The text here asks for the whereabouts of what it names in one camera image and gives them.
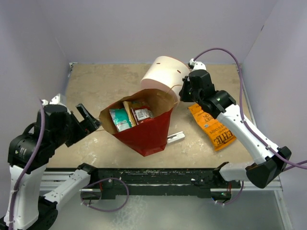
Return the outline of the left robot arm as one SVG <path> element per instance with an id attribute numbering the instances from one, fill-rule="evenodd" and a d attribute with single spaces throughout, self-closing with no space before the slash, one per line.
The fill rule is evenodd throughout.
<path id="1" fill-rule="evenodd" d="M 0 220 L 2 230 L 48 230 L 80 189 L 97 186 L 95 167 L 83 163 L 56 189 L 40 195 L 43 174 L 56 149 L 72 146 L 100 127 L 82 104 L 76 107 L 83 121 L 62 104 L 41 105 L 36 122 L 10 142 L 11 191 L 7 213 Z"/>

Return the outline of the orange kettle chips bag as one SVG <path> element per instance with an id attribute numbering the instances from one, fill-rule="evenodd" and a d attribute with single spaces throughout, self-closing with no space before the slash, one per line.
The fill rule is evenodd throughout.
<path id="1" fill-rule="evenodd" d="M 235 135 L 225 125 L 204 112 L 198 104 L 190 106 L 189 111 L 198 126 L 209 137 L 215 151 L 224 149 L 236 140 Z"/>

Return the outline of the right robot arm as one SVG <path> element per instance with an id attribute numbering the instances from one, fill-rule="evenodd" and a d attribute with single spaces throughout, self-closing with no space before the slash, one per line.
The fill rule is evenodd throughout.
<path id="1" fill-rule="evenodd" d="M 250 181 L 258 188 L 265 188 L 284 169 L 285 162 L 273 154 L 279 153 L 286 160 L 291 151 L 265 137 L 245 116 L 240 114 L 240 107 L 226 91 L 214 88 L 210 74 L 204 69 L 193 70 L 183 79 L 179 92 L 182 102 L 195 102 L 201 109 L 228 128 L 252 157 L 252 161 L 233 164 L 223 163 L 213 176 L 217 187 L 225 187 L 230 181 Z"/>

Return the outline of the tan snack bag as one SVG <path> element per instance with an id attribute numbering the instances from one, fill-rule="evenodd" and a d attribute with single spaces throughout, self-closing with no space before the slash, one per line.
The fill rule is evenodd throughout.
<path id="1" fill-rule="evenodd" d="M 128 117 L 130 119 L 130 122 L 132 124 L 132 127 L 137 126 L 138 124 L 136 123 L 135 116 L 133 110 L 142 108 L 144 106 L 144 102 L 141 100 L 138 101 L 124 101 L 123 102 L 124 108 L 128 114 Z"/>

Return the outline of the red paper bag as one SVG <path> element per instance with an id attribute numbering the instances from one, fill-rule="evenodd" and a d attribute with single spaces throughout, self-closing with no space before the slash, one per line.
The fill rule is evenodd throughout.
<path id="1" fill-rule="evenodd" d="M 119 132 L 112 121 L 109 110 L 123 108 L 124 101 L 145 101 L 154 117 L 135 127 Z M 140 155 L 149 156 L 165 149 L 170 117 L 175 104 L 173 96 L 162 90 L 144 89 L 109 105 L 100 112 L 99 120 L 106 132 Z"/>

